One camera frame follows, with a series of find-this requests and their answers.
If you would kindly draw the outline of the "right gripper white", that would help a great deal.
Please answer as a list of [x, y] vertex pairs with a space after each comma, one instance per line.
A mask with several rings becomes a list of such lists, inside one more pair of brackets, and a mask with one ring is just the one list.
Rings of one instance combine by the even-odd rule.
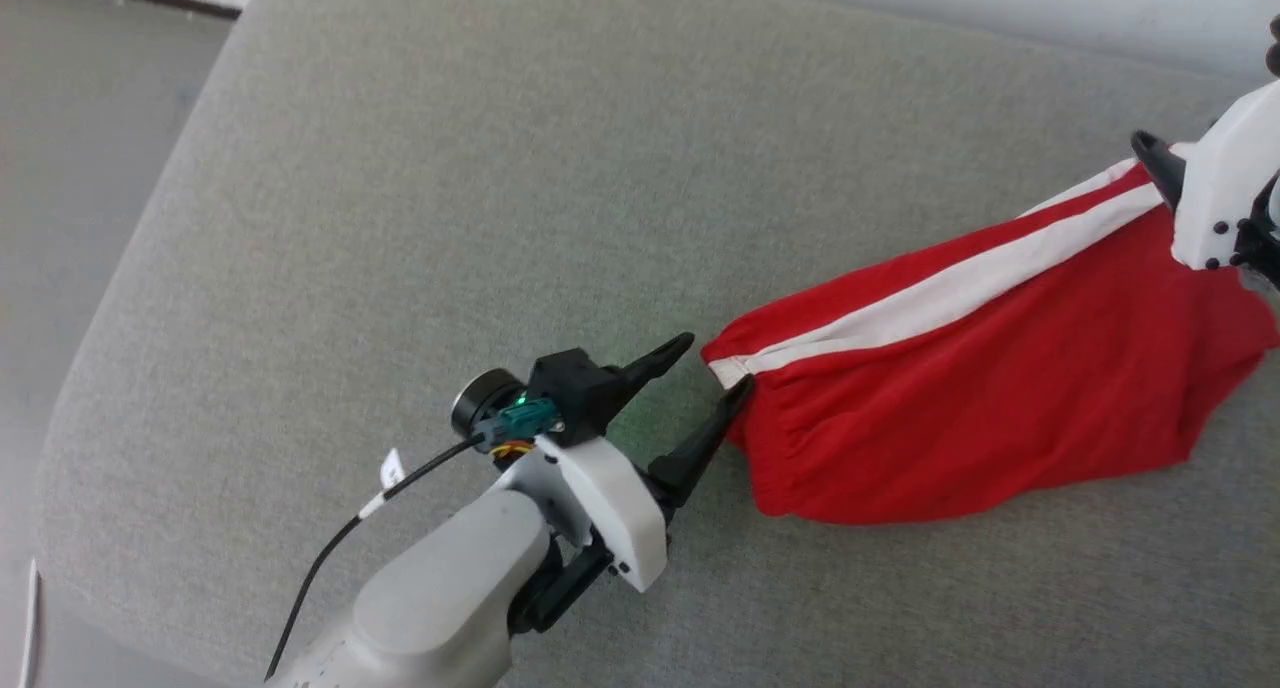
[[1164, 205], [1175, 210], [1171, 252], [1193, 270], [1228, 263], [1235, 229], [1279, 168], [1279, 82], [1239, 97], [1180, 159], [1151, 132], [1132, 133], [1132, 151]]

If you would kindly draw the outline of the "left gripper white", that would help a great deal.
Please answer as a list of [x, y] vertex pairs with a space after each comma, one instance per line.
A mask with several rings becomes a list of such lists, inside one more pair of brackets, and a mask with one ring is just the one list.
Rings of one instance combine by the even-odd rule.
[[[618, 416], [649, 382], [668, 373], [694, 341], [694, 332], [680, 332], [628, 364], [604, 364], [611, 377], [604, 413]], [[497, 487], [531, 497], [545, 523], [573, 547], [605, 549], [622, 579], [645, 593], [668, 564], [662, 510], [680, 510], [690, 500], [754, 387], [754, 375], [745, 375], [726, 389], [699, 427], [672, 451], [650, 460], [646, 483], [608, 439], [561, 448], [539, 436], [532, 450], [500, 474]]]

